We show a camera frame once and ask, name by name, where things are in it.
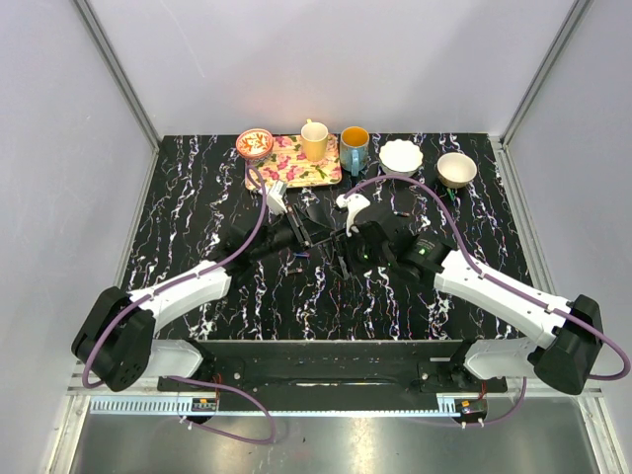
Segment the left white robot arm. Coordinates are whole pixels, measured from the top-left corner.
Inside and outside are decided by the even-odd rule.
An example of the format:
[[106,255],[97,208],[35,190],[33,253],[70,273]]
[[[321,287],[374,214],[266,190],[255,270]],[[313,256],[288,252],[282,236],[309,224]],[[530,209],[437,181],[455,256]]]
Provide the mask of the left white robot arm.
[[267,223],[258,218],[247,230],[232,226],[224,240],[192,269],[148,288],[126,291],[111,286],[101,292],[71,344],[84,363],[87,388],[106,385],[125,390],[143,376],[177,376],[193,390],[210,385],[212,358],[189,340],[162,341],[156,334],[205,303],[224,298],[242,285],[252,267],[281,250],[308,250],[328,239],[333,225],[315,206],[289,207]]

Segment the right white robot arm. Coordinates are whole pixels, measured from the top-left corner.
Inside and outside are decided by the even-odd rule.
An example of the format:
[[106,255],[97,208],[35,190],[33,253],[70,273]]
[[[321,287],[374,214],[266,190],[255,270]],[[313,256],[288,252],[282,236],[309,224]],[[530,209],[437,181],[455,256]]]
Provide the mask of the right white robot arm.
[[460,298],[517,329],[518,339],[465,343],[449,367],[462,391],[483,380],[536,377],[567,395],[584,390],[602,347],[598,305],[548,294],[467,258],[453,243],[403,227],[365,222],[337,236],[348,271],[382,267],[406,282]]

